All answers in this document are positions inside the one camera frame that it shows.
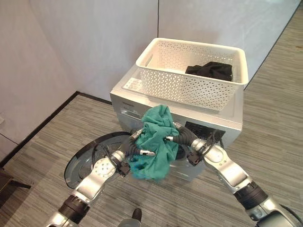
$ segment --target laundry basket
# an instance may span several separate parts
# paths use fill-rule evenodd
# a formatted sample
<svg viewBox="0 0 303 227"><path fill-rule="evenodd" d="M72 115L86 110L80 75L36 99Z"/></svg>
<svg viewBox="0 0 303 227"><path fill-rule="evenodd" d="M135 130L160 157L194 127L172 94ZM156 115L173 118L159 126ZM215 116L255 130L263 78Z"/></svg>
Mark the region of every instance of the laundry basket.
<svg viewBox="0 0 303 227"><path fill-rule="evenodd" d="M232 65L232 82L185 74L188 66L210 61ZM245 53L235 47L155 38L136 65L145 94L214 110L222 110L248 83Z"/></svg>

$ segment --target teal shirt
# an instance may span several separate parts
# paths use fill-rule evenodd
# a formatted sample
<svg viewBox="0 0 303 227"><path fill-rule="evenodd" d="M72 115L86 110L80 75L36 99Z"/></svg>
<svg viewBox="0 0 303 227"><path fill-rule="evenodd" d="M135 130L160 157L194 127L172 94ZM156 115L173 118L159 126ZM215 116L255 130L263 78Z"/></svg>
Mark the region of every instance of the teal shirt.
<svg viewBox="0 0 303 227"><path fill-rule="evenodd" d="M156 153L156 156L135 155L129 160L133 177L160 180L169 172L169 164L174 161L178 144L164 141L166 136L176 136L169 108L159 105L149 109L142 118L143 131L136 141L137 147Z"/></svg>

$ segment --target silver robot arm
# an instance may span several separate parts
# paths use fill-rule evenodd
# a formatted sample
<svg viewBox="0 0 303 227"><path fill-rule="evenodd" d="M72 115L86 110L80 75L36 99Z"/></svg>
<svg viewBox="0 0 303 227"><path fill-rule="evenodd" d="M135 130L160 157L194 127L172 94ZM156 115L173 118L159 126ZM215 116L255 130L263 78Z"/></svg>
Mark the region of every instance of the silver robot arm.
<svg viewBox="0 0 303 227"><path fill-rule="evenodd" d="M121 165L124 159L124 153L117 150L112 154L111 159L106 156L98 160L92 172L83 179L45 226L77 227L103 190L105 182L116 173L117 164Z"/></svg>
<svg viewBox="0 0 303 227"><path fill-rule="evenodd" d="M125 157L130 155L154 156L155 153L148 150L140 150L135 145L135 140L142 130L137 131L126 140L120 150L108 154L105 158L98 160L92 172L85 177L78 187L71 193L63 205L46 222L46 227L77 227L85 217L90 207L102 192L107 180L119 173L126 176L130 170L129 165L124 162Z"/></svg>
<svg viewBox="0 0 303 227"><path fill-rule="evenodd" d="M188 161L197 165L204 160L220 181L245 208L246 213L257 227L302 227L299 217L287 207L281 206L268 196L252 178L227 155L220 146L215 145L214 135L207 140L198 139L190 130L175 124L180 134L166 140L186 144L193 150Z"/></svg>

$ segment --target open washing machine door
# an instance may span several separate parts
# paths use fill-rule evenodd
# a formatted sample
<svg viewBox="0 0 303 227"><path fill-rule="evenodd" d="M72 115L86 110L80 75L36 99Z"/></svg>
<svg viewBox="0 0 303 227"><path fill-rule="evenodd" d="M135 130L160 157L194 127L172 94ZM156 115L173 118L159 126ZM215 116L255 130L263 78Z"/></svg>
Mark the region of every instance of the open washing machine door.
<svg viewBox="0 0 303 227"><path fill-rule="evenodd" d="M92 151L96 148L95 160L99 160L105 156L105 151L98 144L102 144L108 148L110 153L116 151L120 145L130 136L125 131L113 132L101 136L90 142L79 150L69 161L64 171L64 179L70 188L75 189L80 182L90 174L92 164Z"/></svg>

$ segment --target front-loading washing machine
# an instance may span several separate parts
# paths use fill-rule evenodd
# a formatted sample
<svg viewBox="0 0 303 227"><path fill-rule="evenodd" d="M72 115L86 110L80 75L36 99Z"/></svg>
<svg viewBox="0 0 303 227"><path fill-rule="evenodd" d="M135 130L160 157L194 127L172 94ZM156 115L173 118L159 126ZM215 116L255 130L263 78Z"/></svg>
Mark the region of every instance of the front-loading washing machine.
<svg viewBox="0 0 303 227"><path fill-rule="evenodd" d="M143 127L141 118L151 107L163 104L170 109L173 120L206 139L217 129L221 142L229 146L241 133L243 120L243 89L221 111L177 103L144 94L140 72L133 66L110 92L113 108L125 131ZM189 147L180 146L176 160L170 164L170 174L192 181L205 168L203 162L192 166L187 160Z"/></svg>

